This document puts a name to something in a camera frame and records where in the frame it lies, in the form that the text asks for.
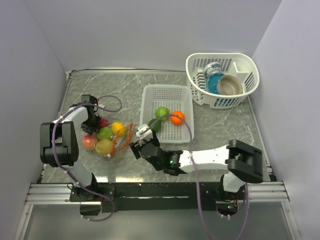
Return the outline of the yellow fake lemon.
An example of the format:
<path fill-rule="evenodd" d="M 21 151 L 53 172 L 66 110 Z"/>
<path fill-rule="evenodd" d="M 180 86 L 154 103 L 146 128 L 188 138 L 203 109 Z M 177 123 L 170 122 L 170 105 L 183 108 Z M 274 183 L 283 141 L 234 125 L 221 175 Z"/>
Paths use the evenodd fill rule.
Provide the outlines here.
<path fill-rule="evenodd" d="M 123 137 L 126 135 L 127 128 L 121 122 L 115 121 L 111 124 L 111 130 L 114 135 L 118 137 Z"/>

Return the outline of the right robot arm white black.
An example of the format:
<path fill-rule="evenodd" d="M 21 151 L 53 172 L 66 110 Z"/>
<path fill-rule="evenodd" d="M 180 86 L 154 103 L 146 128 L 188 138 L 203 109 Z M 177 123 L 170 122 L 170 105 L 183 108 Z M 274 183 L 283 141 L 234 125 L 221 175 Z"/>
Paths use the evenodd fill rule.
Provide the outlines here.
<path fill-rule="evenodd" d="M 232 139 L 227 145 L 198 151 L 161 149 L 157 137 L 138 140 L 129 144 L 136 159 L 143 158 L 156 171 L 171 176 L 188 174 L 199 170 L 224 170 L 219 195 L 232 198 L 245 184 L 263 182 L 262 151 L 240 140 Z"/>

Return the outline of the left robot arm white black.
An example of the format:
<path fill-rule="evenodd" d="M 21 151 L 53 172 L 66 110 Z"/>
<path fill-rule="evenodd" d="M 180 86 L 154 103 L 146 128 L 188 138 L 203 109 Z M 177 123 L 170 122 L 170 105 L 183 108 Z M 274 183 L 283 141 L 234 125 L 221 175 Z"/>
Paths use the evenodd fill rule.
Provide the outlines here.
<path fill-rule="evenodd" d="M 98 99 L 90 94 L 81 102 L 70 106 L 69 115 L 61 116 L 40 125 L 40 159 L 44 164 L 60 168 L 72 180 L 72 191 L 88 201 L 97 199 L 98 183 L 79 159 L 79 146 L 75 128 L 80 127 L 88 135 L 98 130 L 101 117 L 96 114 Z"/>

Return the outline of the clear zip top bag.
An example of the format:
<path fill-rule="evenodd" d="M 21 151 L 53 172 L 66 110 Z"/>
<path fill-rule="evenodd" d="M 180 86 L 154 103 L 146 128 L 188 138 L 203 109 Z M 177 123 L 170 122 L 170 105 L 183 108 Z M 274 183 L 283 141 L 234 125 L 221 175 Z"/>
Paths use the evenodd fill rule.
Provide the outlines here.
<path fill-rule="evenodd" d="M 105 158 L 124 150 L 132 138 L 133 123 L 109 120 L 101 117 L 97 126 L 81 139 L 84 149 Z"/>

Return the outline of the light green bumpy fruit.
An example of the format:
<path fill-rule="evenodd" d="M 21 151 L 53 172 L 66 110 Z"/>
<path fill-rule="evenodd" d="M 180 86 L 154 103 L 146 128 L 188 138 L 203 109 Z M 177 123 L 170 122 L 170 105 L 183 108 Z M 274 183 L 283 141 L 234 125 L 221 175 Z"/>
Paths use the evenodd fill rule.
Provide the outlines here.
<path fill-rule="evenodd" d="M 165 122 L 168 120 L 168 117 L 165 116 L 165 115 L 168 115 L 170 112 L 169 112 L 169 109 L 166 108 L 166 107 L 159 107 L 156 111 L 155 111 L 155 117 L 157 119 L 161 118 L 163 116 L 163 118 L 161 119 L 162 122 Z"/>

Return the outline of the dark green fake lime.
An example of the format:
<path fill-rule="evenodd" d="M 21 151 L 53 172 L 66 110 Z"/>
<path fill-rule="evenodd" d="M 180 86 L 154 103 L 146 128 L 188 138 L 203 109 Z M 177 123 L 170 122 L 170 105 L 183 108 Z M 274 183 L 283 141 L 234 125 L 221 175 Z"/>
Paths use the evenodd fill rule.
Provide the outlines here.
<path fill-rule="evenodd" d="M 155 124 L 153 125 L 153 127 L 151 128 L 155 133 L 158 133 L 162 127 L 162 121 L 161 120 L 157 120 L 156 118 L 153 118 L 149 121 L 149 123 L 147 124 L 149 127 L 155 122 Z"/>

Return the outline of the red fake apple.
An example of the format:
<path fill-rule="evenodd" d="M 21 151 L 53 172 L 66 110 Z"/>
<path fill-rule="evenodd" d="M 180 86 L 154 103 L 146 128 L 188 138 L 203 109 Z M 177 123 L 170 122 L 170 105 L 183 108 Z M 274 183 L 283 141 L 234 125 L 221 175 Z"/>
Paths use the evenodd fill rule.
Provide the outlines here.
<path fill-rule="evenodd" d="M 99 120 L 99 123 L 98 123 L 98 129 L 106 128 L 108 126 L 109 126 L 108 119 L 106 119 L 104 117 L 101 117 L 100 120 Z"/>

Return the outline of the pink red fake peach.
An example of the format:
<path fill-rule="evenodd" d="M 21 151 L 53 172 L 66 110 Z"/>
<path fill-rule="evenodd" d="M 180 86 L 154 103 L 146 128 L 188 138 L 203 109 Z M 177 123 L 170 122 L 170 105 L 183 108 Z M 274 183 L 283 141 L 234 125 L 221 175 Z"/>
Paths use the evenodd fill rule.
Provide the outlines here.
<path fill-rule="evenodd" d="M 82 138 L 82 145 L 88 151 L 94 151 L 96 149 L 96 145 L 99 142 L 98 138 L 95 135 L 85 135 Z"/>

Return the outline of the fake orange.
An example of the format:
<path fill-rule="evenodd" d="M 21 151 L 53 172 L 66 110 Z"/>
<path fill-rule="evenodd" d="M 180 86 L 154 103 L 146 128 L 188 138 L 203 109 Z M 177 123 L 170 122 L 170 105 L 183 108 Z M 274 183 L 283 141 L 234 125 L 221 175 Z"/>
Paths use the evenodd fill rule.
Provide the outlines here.
<path fill-rule="evenodd" d="M 174 111 L 172 113 L 172 116 L 170 117 L 170 121 L 172 124 L 176 125 L 176 126 L 180 126 L 183 124 L 185 119 L 185 115 L 183 114 L 182 111 Z"/>

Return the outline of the tan fake pear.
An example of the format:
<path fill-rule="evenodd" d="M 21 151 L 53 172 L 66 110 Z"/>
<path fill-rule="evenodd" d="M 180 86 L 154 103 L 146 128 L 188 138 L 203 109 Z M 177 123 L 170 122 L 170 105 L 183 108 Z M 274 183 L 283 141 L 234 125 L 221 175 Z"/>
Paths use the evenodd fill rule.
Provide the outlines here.
<path fill-rule="evenodd" d="M 102 139 L 95 146 L 96 152 L 101 155 L 110 154 L 112 149 L 113 149 L 113 142 L 109 139 Z"/>

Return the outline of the white perforated plastic tray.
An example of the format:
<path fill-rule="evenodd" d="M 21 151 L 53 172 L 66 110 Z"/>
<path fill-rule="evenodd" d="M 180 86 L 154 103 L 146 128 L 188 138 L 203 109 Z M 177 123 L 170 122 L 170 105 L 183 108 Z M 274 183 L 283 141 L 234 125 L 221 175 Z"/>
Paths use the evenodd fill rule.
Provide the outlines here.
<path fill-rule="evenodd" d="M 160 143 L 188 143 L 194 137 L 194 112 L 191 90 L 187 86 L 150 84 L 144 87 L 140 110 L 140 125 L 149 124 L 163 114 L 183 114 L 184 121 L 175 124 L 170 117 L 163 117 L 156 133 Z"/>

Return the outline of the green fake apple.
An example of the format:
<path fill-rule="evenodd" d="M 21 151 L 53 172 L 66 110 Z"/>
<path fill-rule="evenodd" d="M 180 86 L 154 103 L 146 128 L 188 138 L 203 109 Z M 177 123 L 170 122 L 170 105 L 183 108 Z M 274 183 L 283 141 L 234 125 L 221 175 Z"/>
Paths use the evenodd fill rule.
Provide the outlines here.
<path fill-rule="evenodd" d="M 98 132 L 96 133 L 96 137 L 99 141 L 102 141 L 102 140 L 112 141 L 114 138 L 114 133 L 112 132 L 110 127 L 103 127 L 98 130 Z"/>

